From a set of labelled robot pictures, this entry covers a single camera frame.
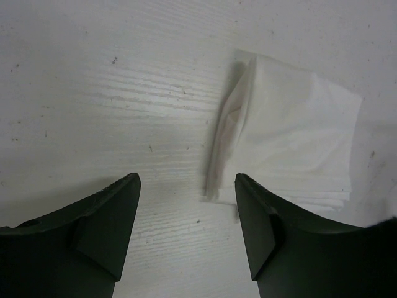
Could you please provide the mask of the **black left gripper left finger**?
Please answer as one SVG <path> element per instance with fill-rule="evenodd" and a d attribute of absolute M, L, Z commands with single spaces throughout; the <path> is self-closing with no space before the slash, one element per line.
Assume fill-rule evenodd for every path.
<path fill-rule="evenodd" d="M 2 297 L 112 297 L 141 181 L 128 174 L 80 201 L 1 228 Z"/>

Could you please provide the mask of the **white tank top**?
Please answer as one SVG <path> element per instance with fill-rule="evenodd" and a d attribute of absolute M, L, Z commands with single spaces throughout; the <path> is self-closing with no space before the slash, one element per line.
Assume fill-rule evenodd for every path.
<path fill-rule="evenodd" d="M 208 165 L 210 202 L 234 205 L 243 173 L 314 213 L 350 198 L 362 98 L 316 72 L 253 56 L 221 108 Z"/>

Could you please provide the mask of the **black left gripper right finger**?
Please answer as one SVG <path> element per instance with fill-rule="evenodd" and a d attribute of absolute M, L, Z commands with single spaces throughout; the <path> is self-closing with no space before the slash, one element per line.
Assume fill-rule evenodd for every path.
<path fill-rule="evenodd" d="M 236 202 L 261 297 L 395 297 L 396 219 L 336 222 L 273 194 L 246 174 Z"/>

